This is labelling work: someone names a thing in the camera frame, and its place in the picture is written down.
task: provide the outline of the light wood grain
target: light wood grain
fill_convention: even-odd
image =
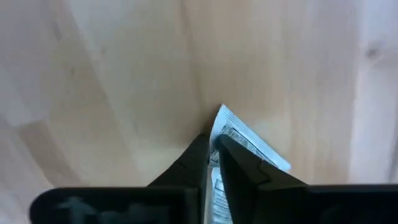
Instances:
[[[396,181],[398,32],[374,4],[0,2],[0,223],[52,187],[147,185],[222,103],[305,182]]]

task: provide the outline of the wooden surface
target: wooden surface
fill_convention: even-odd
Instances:
[[[369,4],[1,1],[0,223],[52,187],[148,184],[221,103],[299,179],[394,180],[396,72],[368,54],[394,38]]]

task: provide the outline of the white paper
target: white paper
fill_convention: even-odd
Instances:
[[[214,224],[229,224],[232,223],[232,219],[224,192],[224,185],[220,174],[220,160],[216,148],[217,139],[220,134],[227,134],[253,154],[280,170],[289,170],[290,164],[247,127],[225,105],[221,105],[210,133],[210,166],[213,167],[211,172],[211,181],[213,183],[211,221]]]

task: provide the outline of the wooden panel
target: wooden panel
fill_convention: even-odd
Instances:
[[[362,7],[349,181],[397,182],[398,29],[391,24],[398,2],[366,0]]]
[[[148,184],[221,103],[308,183],[387,181],[396,71],[362,76],[360,3],[2,1],[0,223],[50,187]]]
[[[27,223],[39,192],[52,188],[28,148],[0,116],[0,223]]]

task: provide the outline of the black plastic object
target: black plastic object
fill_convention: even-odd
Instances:
[[[221,176],[234,224],[398,223],[398,186],[309,186],[219,137]]]
[[[208,151],[208,138],[197,136],[148,187],[44,192],[32,203],[30,220],[33,224],[203,223]]]

